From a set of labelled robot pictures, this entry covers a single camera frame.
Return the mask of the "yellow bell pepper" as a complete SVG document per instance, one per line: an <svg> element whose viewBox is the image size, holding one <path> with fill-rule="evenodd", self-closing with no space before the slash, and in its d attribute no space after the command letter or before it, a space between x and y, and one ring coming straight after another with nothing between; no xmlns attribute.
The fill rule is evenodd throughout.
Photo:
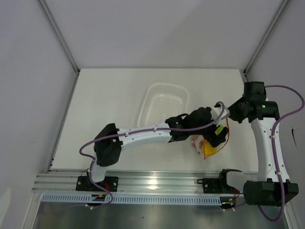
<svg viewBox="0 0 305 229"><path fill-rule="evenodd" d="M204 158L208 158L217 153L217 148L212 147L208 141L204 140L203 146L202 146L202 152L203 152Z"/></svg>

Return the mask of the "clear orange zip bag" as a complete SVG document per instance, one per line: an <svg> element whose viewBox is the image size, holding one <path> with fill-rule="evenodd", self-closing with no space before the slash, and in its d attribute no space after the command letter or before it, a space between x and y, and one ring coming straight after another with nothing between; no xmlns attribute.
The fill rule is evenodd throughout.
<svg viewBox="0 0 305 229"><path fill-rule="evenodd" d="M207 159L220 152L227 144L230 138L230 127L228 118L221 121L215 132L204 138L202 135L191 137L191 147L199 155Z"/></svg>

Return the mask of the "red grape bunch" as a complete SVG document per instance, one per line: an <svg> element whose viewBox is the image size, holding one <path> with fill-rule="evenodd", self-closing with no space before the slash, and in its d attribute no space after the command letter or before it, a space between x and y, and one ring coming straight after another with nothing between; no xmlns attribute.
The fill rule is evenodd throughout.
<svg viewBox="0 0 305 229"><path fill-rule="evenodd" d="M191 146L197 153L203 152L204 138L201 135L194 135L191 137Z"/></svg>

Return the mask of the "green apple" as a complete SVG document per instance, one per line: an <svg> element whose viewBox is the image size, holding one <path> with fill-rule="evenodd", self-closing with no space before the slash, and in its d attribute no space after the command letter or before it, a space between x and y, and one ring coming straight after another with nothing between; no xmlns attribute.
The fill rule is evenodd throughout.
<svg viewBox="0 0 305 229"><path fill-rule="evenodd" d="M219 135L219 134L222 132L223 129L224 129L224 126L221 126L221 125L218 126L217 129L216 129L216 131L215 131L215 134L216 134L216 135Z"/></svg>

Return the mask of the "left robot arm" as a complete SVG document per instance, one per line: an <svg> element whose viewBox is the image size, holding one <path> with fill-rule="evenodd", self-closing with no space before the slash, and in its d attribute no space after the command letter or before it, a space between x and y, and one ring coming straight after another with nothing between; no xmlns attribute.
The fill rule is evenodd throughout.
<svg viewBox="0 0 305 229"><path fill-rule="evenodd" d="M220 121L229 116L228 109L221 104L214 108L200 107L190 114L170 117L147 127L119 129L114 123L106 125L93 141L95 156L88 171L87 186L100 190L107 168L116 164L122 151L152 143L185 141L193 135L201 135L213 147L226 141L228 128L216 133Z"/></svg>

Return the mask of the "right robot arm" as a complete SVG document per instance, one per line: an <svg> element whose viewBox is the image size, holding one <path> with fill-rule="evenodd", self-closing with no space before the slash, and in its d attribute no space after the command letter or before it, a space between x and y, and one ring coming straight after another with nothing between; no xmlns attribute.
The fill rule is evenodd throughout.
<svg viewBox="0 0 305 229"><path fill-rule="evenodd" d="M229 107L230 119L242 123L247 119L254 133L258 157L257 181L247 180L243 186L248 205L281 207L299 192L290 181L284 165L279 139L279 123L283 119L276 102L268 101L263 82L244 84L243 96Z"/></svg>

